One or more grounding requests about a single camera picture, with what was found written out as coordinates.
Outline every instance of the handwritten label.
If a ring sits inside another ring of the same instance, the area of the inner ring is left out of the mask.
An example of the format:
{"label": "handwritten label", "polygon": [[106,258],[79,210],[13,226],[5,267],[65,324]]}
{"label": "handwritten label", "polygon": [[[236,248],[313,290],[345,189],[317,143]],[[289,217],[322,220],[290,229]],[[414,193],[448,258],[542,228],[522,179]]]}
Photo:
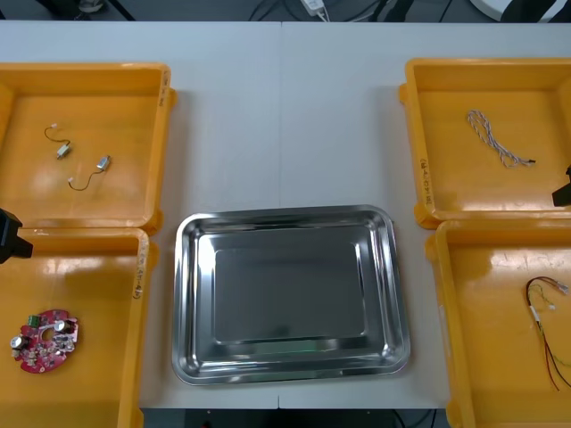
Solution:
{"label": "handwritten label", "polygon": [[140,299],[143,294],[143,278],[145,277],[146,270],[146,254],[149,248],[149,240],[142,239],[137,254],[137,272],[135,273],[135,291],[133,292],[133,299]]}
{"label": "handwritten label", "polygon": [[159,93],[159,107],[162,107],[164,105],[164,100],[167,97],[169,91],[169,77],[170,77],[170,72],[168,70],[165,70],[162,73],[161,92]]}
{"label": "handwritten label", "polygon": [[428,160],[420,160],[420,169],[422,170],[422,188],[425,191],[425,203],[432,203],[432,192],[430,190],[430,171],[428,170]]}

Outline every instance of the floor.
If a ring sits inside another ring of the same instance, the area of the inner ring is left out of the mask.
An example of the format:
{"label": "floor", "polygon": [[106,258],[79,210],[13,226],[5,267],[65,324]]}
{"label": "floor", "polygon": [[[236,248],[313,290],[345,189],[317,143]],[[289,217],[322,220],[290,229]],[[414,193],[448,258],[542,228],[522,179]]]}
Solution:
{"label": "floor", "polygon": [[[120,0],[120,4],[137,21],[248,21],[260,0]],[[301,4],[290,0],[292,12],[307,18]],[[326,0],[332,21],[345,21],[365,9],[372,0]],[[407,22],[438,22],[448,0],[415,0],[407,14]],[[51,20],[54,17],[35,0],[0,0],[0,11],[7,20]],[[379,17],[381,21],[386,14]],[[110,4],[94,14],[96,21],[124,21]],[[294,21],[283,7],[276,8],[265,21]],[[443,22],[491,22],[469,0],[451,0]]]}
{"label": "floor", "polygon": [[[145,428],[402,428],[391,410],[145,409]],[[406,428],[430,428],[432,410],[399,410]],[[448,428],[438,410],[434,428]]]}
{"label": "floor", "polygon": [[[248,21],[260,0],[120,0],[137,21]],[[332,21],[346,21],[365,9],[371,0],[326,0]],[[416,0],[407,14],[409,22],[490,22],[469,0],[452,0],[443,16],[448,0]],[[0,11],[7,20],[53,20],[52,16],[35,0],[0,0]],[[292,7],[294,14],[306,18],[300,5]],[[94,21],[124,21],[125,17],[108,4],[92,15]],[[294,21],[282,7],[269,13],[265,21]],[[345,428],[400,427],[390,410],[184,410],[144,409],[145,428]],[[430,428],[432,412],[426,410],[400,410],[407,428]],[[446,415],[438,410],[435,428],[447,428]]]}

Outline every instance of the electrolytic capacitor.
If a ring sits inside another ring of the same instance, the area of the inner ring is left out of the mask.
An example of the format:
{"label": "electrolytic capacitor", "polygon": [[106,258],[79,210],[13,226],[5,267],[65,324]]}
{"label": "electrolytic capacitor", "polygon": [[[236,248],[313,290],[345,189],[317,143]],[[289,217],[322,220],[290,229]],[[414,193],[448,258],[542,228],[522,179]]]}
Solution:
{"label": "electrolytic capacitor", "polygon": [[71,333],[73,332],[73,323],[71,321],[64,321],[60,319],[54,324],[54,330],[57,333]]}
{"label": "electrolytic capacitor", "polygon": [[28,345],[29,339],[24,336],[16,336],[10,341],[10,347],[13,350],[22,350]]}

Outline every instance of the capacitor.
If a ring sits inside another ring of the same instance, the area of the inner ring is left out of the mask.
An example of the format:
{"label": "capacitor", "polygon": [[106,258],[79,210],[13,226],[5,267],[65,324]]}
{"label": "capacitor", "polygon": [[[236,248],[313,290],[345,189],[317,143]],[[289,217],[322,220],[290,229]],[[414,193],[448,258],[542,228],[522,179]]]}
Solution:
{"label": "capacitor", "polygon": [[13,350],[22,350],[28,345],[29,339],[24,336],[16,336],[10,341],[10,347]]}
{"label": "capacitor", "polygon": [[71,321],[64,321],[60,319],[54,324],[54,330],[57,333],[71,333],[73,331],[73,323]]}
{"label": "capacitor", "polygon": [[28,326],[38,328],[41,318],[38,315],[30,315],[28,317]]}

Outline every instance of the white cable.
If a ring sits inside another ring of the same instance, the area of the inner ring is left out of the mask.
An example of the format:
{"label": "white cable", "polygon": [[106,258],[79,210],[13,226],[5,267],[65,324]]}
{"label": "white cable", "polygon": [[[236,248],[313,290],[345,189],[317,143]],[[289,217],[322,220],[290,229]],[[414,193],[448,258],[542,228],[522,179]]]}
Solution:
{"label": "white cable", "polygon": [[535,160],[520,158],[498,143],[492,133],[492,124],[481,111],[470,110],[468,112],[468,122],[476,131],[480,139],[500,154],[501,163],[503,163],[504,167],[513,168],[516,167],[517,164],[529,167],[535,164]]}

